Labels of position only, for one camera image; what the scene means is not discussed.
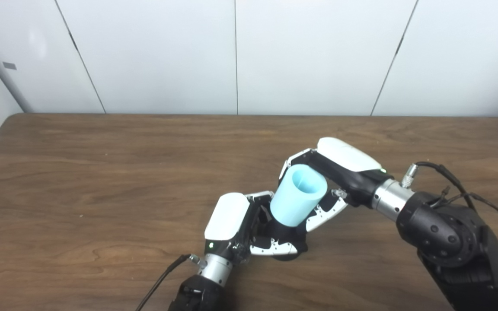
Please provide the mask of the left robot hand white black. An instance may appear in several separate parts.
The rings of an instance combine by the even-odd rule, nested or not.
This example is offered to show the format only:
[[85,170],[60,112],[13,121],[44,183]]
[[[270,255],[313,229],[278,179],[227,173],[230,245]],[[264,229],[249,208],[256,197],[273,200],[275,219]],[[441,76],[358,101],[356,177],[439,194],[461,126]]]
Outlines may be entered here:
[[241,264],[251,255],[294,260],[307,252],[306,232],[272,216],[273,197],[272,191],[219,197],[204,232],[204,254]]

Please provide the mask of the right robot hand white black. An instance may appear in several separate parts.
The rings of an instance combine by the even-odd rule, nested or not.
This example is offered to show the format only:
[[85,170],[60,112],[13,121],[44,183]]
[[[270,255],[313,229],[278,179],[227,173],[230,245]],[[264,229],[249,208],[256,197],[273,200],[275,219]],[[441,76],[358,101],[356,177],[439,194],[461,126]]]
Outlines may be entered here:
[[334,137],[320,138],[316,148],[290,156],[283,165],[279,181],[288,168],[307,165],[332,181],[336,187],[327,190],[299,228],[305,232],[320,227],[340,214],[347,206],[364,206],[382,210],[381,195],[393,182],[380,163],[368,154]]

